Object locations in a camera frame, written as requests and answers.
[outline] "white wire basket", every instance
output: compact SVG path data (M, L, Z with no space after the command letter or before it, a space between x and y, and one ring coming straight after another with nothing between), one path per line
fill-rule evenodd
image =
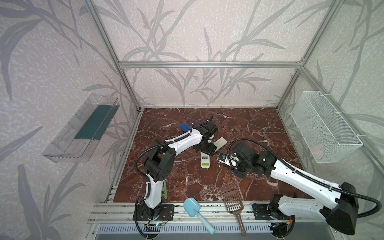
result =
M334 106L320 91L305 91L291 112L317 163L338 162L362 146Z

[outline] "brown slotted scoop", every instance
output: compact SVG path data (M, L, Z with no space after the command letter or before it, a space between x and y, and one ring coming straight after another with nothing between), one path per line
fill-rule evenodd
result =
M243 202L241 201L239 191L234 190L234 191L224 193L223 199L228 212L236 216L240 224L241 234L243 235L243 237L245 237L247 235L247 232L245 231L244 224L240 216L241 211L244 210L244 205L243 205Z

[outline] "remote control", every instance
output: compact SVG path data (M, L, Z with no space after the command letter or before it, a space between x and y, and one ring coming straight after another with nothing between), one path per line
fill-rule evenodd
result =
M215 152L217 152L217 150L222 148L226 143L227 143L227 140L225 140L225 138L223 137L219 138L216 142L214 142L214 145L216 146Z
M201 153L201 167L202 168L209 168L211 166L211 163L209 161L209 155L205 153Z

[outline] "brown marble floor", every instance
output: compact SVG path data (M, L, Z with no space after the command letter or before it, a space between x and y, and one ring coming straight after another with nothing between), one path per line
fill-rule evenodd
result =
M203 122L214 114L213 122L218 131L215 139L224 137L228 144L240 137L248 137L268 145L278 155L292 165L302 169L293 145L288 138L275 108L172 108L145 109L129 153L123 175L114 201L134 202L137 195L144 196L145 180L133 169L135 158L155 139L170 139L183 133L180 123ZM239 189L243 200L270 200L281 193L298 197L308 197L300 190L276 179L257 174L247 174L246 179L234 176L218 162L218 153L227 151L228 144L210 158L211 167L200 167L200 153L189 148L175 159L171 174L166 179L168 199L163 201L184 201L194 197L197 201L218 201L222 194ZM249 146L261 152L262 149L248 142ZM139 162L139 169L144 166Z

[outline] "light blue shovel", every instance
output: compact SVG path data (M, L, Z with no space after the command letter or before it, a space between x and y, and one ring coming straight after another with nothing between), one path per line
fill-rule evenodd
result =
M194 217L197 215L197 217L200 219L200 221L204 224L204 226L207 228L207 230L213 235L215 234L216 230L207 222L207 220L199 213L200 211L200 204L194 199L193 197L187 198L187 200L184 201L184 209L189 214L190 217Z

